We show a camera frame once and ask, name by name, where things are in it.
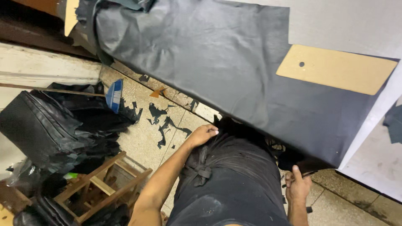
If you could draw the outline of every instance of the tiled floor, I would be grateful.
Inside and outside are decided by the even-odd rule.
[[[137,74],[130,76],[135,79],[133,80],[111,68],[104,67],[100,76],[107,86],[118,78],[124,78],[123,97],[126,100],[125,106],[132,107],[131,102],[136,101],[137,107],[143,108],[139,123],[129,127],[127,133],[120,134],[118,142],[121,149],[137,162],[134,166],[138,170],[143,170],[142,168],[146,167],[155,171],[179,148],[184,142],[186,134],[170,126],[164,131],[166,145],[159,149],[157,143],[162,139],[162,136],[158,131],[159,124],[151,125],[147,120],[152,118],[148,110],[149,103],[154,103],[159,109],[166,109],[168,105],[177,106],[176,103],[186,105],[189,102],[188,97],[184,95],[184,99],[182,101],[175,100],[176,103],[162,96],[159,98],[150,97],[149,95],[153,90],[146,87],[147,82],[135,81],[139,78]],[[159,88],[162,83],[157,83],[158,81],[153,81],[152,86]],[[180,93],[171,90],[171,93],[166,96],[177,99],[180,98],[178,95]],[[192,131],[200,125],[209,123],[188,111],[188,106],[185,108],[181,106],[170,107],[168,114],[159,118],[160,123],[165,120],[166,116],[169,116],[176,126],[189,128]],[[204,118],[210,120],[210,115],[206,115]],[[313,175],[312,180],[313,185],[307,198],[307,205],[313,208],[313,212],[308,215],[310,226],[402,225],[402,205],[336,174],[334,170],[320,171]],[[178,179],[162,208],[162,211],[167,215],[173,208],[173,196],[177,183]]]

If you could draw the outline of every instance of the wooden frame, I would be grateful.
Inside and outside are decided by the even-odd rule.
[[[131,188],[134,187],[134,191],[132,194],[132,197],[128,203],[128,206],[133,205],[133,203],[137,199],[137,192],[139,191],[139,184],[152,172],[152,169],[149,168],[145,170],[143,173],[140,173],[139,171],[133,169],[131,166],[123,162],[121,159],[126,155],[125,151],[120,152],[117,154],[115,157],[112,159],[106,161],[102,166],[97,168],[96,170],[92,171],[90,174],[86,175],[83,177],[81,180],[79,180],[77,183],[73,184],[72,186],[68,187],[65,191],[60,193],[58,196],[54,198],[54,200],[59,203],[64,209],[67,210],[71,215],[74,216],[74,219],[78,224],[81,224],[88,218],[90,218],[93,214],[98,212],[100,209],[104,208],[105,206],[117,201],[121,196],[126,194],[127,192],[130,191]],[[119,167],[121,167],[123,170],[127,171],[129,174],[134,176],[134,179],[132,179],[128,184],[126,184],[124,187],[118,189],[115,191],[112,189],[110,186],[108,186],[105,182],[103,182],[103,178],[109,174],[111,167],[116,164]],[[100,188],[102,191],[104,191],[107,195],[109,195],[106,199],[101,201],[95,206],[91,206],[88,203],[85,202],[85,196],[88,193],[88,188],[90,183],[93,183],[95,186]],[[87,207],[90,208],[89,211],[78,217],[73,211],[71,211],[65,204],[64,201],[66,201],[70,196],[72,196],[74,193],[79,191],[80,189],[82,190],[82,195],[81,199],[79,202],[82,204],[86,205]]]

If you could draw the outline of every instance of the black t-shirt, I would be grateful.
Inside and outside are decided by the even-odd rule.
[[[275,205],[258,183],[236,171],[212,168],[203,186],[193,183],[175,198],[167,226],[290,226],[283,205]]]

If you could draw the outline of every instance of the wooden chair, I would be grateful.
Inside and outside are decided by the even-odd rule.
[[[128,206],[132,206],[136,199],[138,198],[137,192],[139,191],[139,184],[152,172],[152,169],[149,168],[145,170],[143,173],[138,172],[137,170],[133,169],[131,166],[126,164],[124,161],[121,159],[126,155],[126,152],[122,151],[119,154],[117,154],[115,157],[112,159],[106,161],[102,166],[91,172],[90,174],[86,175],[82,179],[80,179],[78,182],[73,184],[72,186],[68,187],[65,191],[60,193],[58,196],[54,198],[54,200],[59,203],[64,209],[67,210],[71,215],[74,216],[75,221],[78,224],[81,224],[88,218],[90,218],[92,215],[94,215],[96,212],[98,212],[100,209],[104,208],[105,206],[117,201],[120,197],[122,197],[124,194],[127,194],[132,188],[134,188],[134,191],[132,192],[132,196],[130,200],[128,201]],[[112,166],[116,164],[117,166],[121,167],[124,171],[128,172],[131,174],[134,179],[129,181],[124,187],[118,189],[115,191],[113,188],[108,186],[103,179],[108,177],[108,174],[110,173]],[[88,193],[88,188],[90,184],[93,183],[95,186],[100,188],[103,192],[105,192],[108,197],[101,202],[97,203],[95,206],[91,206],[87,202],[85,202],[86,195]],[[84,213],[81,216],[77,216],[72,210],[70,210],[65,204],[64,201],[66,201],[70,196],[72,196],[74,193],[77,191],[81,191],[81,196],[79,202],[82,202],[82,204],[86,205],[88,208],[90,208],[89,211]]]

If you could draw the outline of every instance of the man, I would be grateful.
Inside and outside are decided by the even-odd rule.
[[[168,226],[308,226],[310,177],[302,178],[297,166],[286,174],[286,219],[279,170],[263,137],[232,120],[215,125],[197,128],[157,169],[134,205],[129,226],[162,225],[160,210],[180,171]]]

